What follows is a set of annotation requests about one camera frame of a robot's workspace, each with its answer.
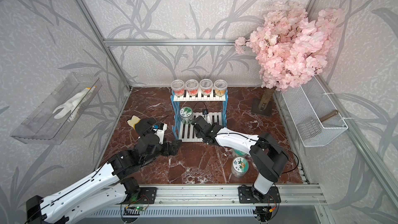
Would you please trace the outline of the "green tree label jar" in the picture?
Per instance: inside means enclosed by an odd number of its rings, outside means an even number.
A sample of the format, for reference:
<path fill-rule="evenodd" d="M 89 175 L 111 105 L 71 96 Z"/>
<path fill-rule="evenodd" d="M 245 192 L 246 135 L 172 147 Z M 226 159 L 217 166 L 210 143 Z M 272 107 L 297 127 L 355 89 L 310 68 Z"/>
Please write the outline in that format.
<path fill-rule="evenodd" d="M 182 107 L 179 115 L 183 124 L 191 124 L 194 119 L 193 109 L 188 106 Z"/>

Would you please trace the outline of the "flower label jar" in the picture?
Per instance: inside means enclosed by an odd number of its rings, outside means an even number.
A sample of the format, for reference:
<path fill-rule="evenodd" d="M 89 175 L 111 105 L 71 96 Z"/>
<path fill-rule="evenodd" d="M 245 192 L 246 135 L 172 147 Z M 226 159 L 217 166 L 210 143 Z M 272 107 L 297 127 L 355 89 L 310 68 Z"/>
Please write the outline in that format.
<path fill-rule="evenodd" d="M 245 152 L 242 152 L 240 150 L 237 149 L 233 149 L 233 154 L 235 157 L 243 157 L 245 158 L 247 156 L 247 154 Z"/>
<path fill-rule="evenodd" d="M 237 178 L 243 177 L 249 169 L 248 161 L 243 157 L 236 157 L 232 161 L 232 175 Z"/>

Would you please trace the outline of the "clear plastic seed container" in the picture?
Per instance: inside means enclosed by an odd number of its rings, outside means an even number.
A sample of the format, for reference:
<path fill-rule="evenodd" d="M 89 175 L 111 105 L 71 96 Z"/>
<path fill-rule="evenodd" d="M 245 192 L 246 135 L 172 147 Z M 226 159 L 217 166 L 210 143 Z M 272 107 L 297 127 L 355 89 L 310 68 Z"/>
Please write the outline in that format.
<path fill-rule="evenodd" d="M 203 95 L 210 95 L 213 88 L 213 82 L 210 79 L 202 79 L 199 86 Z"/>

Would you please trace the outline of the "clear lidded seed container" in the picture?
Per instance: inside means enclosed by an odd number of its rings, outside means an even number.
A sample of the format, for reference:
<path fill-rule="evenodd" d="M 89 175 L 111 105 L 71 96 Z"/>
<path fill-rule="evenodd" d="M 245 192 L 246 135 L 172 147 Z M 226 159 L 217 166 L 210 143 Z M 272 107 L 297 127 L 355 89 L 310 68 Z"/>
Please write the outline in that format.
<path fill-rule="evenodd" d="M 195 79 L 190 79 L 190 80 L 186 81 L 185 88 L 186 88 L 188 96 L 194 97 L 194 96 L 198 95 L 199 82 Z"/>

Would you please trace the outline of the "clear container red seed packet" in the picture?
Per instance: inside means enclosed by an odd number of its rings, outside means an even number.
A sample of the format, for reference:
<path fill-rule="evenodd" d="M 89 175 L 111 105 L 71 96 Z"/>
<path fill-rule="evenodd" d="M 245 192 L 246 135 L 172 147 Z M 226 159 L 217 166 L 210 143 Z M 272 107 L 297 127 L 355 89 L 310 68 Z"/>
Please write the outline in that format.
<path fill-rule="evenodd" d="M 184 96 L 185 92 L 185 82 L 181 79 L 174 80 L 171 83 L 171 88 L 175 96 L 181 97 Z"/>

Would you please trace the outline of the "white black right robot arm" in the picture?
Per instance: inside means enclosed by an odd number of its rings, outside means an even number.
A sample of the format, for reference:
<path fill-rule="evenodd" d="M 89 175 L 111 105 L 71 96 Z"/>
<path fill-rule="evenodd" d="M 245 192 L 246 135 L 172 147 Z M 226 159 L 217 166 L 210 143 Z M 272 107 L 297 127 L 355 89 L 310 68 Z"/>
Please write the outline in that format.
<path fill-rule="evenodd" d="M 253 188 L 263 195 L 278 182 L 290 159 L 284 148 L 269 133 L 242 134 L 216 123 L 210 124 L 201 116 L 195 118 L 192 125 L 204 143 L 233 148 L 251 156 L 259 171 Z"/>

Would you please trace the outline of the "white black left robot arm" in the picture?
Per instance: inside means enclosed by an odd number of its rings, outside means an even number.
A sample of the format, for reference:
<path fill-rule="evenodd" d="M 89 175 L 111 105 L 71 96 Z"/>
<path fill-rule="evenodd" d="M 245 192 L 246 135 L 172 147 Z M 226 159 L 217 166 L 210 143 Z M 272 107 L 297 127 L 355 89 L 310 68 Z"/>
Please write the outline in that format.
<path fill-rule="evenodd" d="M 85 217 L 131 197 L 141 190 L 131 174 L 159 156 L 174 156 L 181 140 L 161 141 L 149 133 L 132 149 L 112 156 L 103 166 L 76 183 L 47 197 L 34 196 L 26 202 L 28 224 L 74 224 Z"/>

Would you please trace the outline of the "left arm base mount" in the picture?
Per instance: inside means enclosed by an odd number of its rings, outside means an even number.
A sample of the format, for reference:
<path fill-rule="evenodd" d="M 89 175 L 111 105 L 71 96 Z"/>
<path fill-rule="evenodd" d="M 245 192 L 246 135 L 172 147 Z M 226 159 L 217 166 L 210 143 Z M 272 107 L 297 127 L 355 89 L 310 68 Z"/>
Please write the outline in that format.
<path fill-rule="evenodd" d="M 123 204 L 154 204 L 157 195 L 156 187 L 140 187 L 133 177 L 122 180 L 121 184 L 125 187 L 126 194 Z"/>

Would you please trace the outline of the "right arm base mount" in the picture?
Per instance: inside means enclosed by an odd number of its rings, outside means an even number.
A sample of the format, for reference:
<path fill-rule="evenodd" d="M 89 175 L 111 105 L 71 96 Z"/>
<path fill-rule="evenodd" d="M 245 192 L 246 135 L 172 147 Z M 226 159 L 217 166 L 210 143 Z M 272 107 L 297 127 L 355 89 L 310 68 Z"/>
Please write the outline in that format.
<path fill-rule="evenodd" d="M 238 187 L 238 197 L 240 203 L 276 203 L 281 202 L 279 190 L 272 186 L 266 194 L 256 190 L 253 186 L 242 185 Z"/>

